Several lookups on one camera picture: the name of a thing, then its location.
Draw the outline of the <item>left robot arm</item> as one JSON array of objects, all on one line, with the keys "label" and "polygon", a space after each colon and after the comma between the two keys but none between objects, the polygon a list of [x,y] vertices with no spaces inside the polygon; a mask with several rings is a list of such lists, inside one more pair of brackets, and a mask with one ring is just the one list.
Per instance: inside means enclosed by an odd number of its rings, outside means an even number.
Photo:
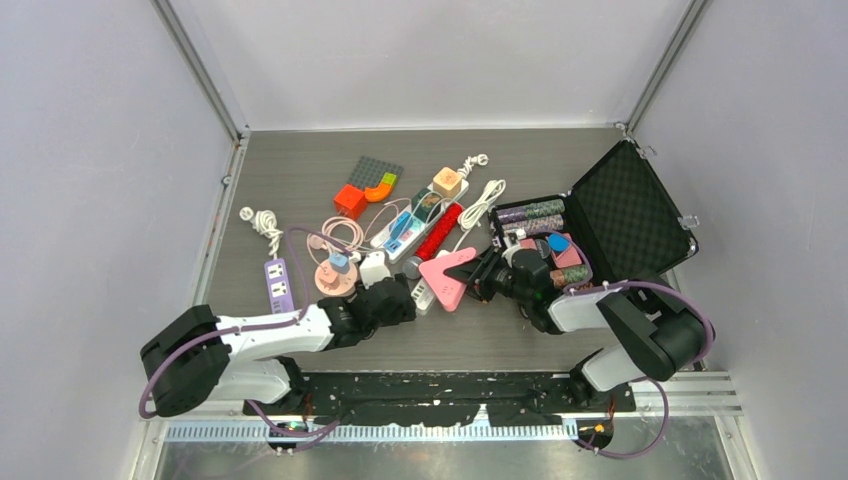
[{"label": "left robot arm", "polygon": [[381,327],[416,316],[402,274],[278,314],[225,316],[206,304],[192,306],[140,350],[147,384],[139,414],[175,417],[208,400],[252,401],[296,413],[307,389],[291,355],[353,347]]}]

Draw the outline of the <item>red cube adapter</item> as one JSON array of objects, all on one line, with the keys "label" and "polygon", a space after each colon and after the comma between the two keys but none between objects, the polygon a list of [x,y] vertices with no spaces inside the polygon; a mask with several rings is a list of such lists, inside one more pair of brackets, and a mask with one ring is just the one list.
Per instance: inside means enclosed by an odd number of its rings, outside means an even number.
[{"label": "red cube adapter", "polygon": [[357,221],[369,202],[363,190],[345,184],[334,197],[333,204],[338,215]]}]

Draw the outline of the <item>dark green cube adapter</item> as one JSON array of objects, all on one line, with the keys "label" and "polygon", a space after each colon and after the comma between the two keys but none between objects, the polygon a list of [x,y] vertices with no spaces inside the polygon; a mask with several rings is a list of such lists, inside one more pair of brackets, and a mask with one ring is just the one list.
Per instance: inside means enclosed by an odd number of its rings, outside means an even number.
[{"label": "dark green cube adapter", "polygon": [[442,199],[441,194],[429,188],[422,188],[412,198],[412,216],[423,223],[429,223],[431,218],[440,211]]}]

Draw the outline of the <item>purple power strip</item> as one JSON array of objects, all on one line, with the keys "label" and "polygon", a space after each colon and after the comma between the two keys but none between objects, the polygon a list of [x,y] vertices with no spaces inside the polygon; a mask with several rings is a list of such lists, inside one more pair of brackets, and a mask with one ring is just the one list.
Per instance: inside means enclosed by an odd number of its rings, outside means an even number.
[{"label": "purple power strip", "polygon": [[288,268],[283,259],[271,259],[264,264],[267,293],[272,314],[295,310]]}]

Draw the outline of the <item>pink triangular socket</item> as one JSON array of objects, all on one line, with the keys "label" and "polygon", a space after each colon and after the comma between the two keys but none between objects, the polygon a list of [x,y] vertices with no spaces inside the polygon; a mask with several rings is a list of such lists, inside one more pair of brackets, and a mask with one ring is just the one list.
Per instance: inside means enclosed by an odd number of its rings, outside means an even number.
[{"label": "pink triangular socket", "polygon": [[466,290],[464,282],[449,277],[446,271],[473,260],[477,254],[475,247],[466,247],[455,252],[442,250],[433,259],[420,265],[422,278],[445,311],[455,312]]}]

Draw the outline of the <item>blue plug adapter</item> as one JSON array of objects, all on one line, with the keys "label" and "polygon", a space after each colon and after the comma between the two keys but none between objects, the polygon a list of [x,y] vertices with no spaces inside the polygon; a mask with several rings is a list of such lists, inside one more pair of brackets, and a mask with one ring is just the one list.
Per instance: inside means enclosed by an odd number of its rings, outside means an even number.
[{"label": "blue plug adapter", "polygon": [[414,216],[410,211],[403,212],[391,227],[389,233],[389,242],[396,242],[409,230],[414,223]]}]

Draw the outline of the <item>beige cube adapter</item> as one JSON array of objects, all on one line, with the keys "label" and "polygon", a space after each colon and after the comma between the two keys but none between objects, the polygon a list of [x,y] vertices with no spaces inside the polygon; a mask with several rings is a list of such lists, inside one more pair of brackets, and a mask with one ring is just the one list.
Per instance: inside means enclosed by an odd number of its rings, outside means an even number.
[{"label": "beige cube adapter", "polygon": [[450,167],[443,167],[432,180],[432,191],[442,198],[454,200],[462,190],[462,176]]}]

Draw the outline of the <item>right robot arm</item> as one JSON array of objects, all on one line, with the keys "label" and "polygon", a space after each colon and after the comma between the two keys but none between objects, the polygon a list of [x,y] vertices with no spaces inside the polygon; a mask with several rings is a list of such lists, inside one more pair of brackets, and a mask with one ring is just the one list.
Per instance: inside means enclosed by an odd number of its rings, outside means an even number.
[{"label": "right robot arm", "polygon": [[539,331],[566,334],[607,329],[616,344],[576,364],[566,387],[574,403],[596,410],[611,390],[632,381],[666,381],[700,361],[711,349],[711,322],[678,291],[644,280],[605,282],[578,290],[554,277],[531,249],[503,255],[491,247],[476,258],[446,269],[480,302],[500,294],[515,301]]}]

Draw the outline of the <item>pink charger plug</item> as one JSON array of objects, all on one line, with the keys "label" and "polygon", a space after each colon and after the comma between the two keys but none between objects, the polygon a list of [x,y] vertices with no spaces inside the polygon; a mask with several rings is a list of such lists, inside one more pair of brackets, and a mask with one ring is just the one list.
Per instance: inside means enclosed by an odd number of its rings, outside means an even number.
[{"label": "pink charger plug", "polygon": [[339,283],[339,274],[332,269],[320,272],[320,281],[326,288],[335,288]]}]

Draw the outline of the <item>light blue charger plug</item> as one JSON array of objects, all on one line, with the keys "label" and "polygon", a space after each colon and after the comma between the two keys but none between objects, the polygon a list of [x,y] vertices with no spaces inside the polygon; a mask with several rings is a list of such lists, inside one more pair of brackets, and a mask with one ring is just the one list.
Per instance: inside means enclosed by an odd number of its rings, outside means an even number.
[{"label": "light blue charger plug", "polygon": [[338,274],[347,274],[350,270],[349,257],[338,252],[331,253],[328,257],[328,262],[333,271]]}]

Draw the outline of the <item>white multicolour power strip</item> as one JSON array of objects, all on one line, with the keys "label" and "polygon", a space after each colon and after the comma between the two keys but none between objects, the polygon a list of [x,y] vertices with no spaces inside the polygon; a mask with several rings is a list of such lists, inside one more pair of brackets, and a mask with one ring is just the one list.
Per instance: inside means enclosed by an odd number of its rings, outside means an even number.
[{"label": "white multicolour power strip", "polygon": [[[429,188],[432,190],[432,182],[424,188]],[[427,232],[433,227],[438,219],[442,217],[445,213],[446,209],[450,206],[451,203],[458,202],[468,191],[469,182],[465,179],[462,180],[462,190],[457,196],[456,199],[442,199],[440,204],[440,211],[431,218],[429,223],[423,223],[414,218],[413,225],[409,228],[409,230],[401,237],[399,241],[389,242],[389,233],[391,227],[396,222],[397,218],[405,211],[410,211],[412,205],[410,203],[409,206],[405,207],[400,211],[400,214],[396,217],[395,220],[391,221],[387,227],[383,227],[374,238],[370,240],[370,246],[373,249],[381,249],[386,253],[386,259],[389,263],[395,264],[397,263],[404,255],[409,253],[416,244],[422,240]]]}]

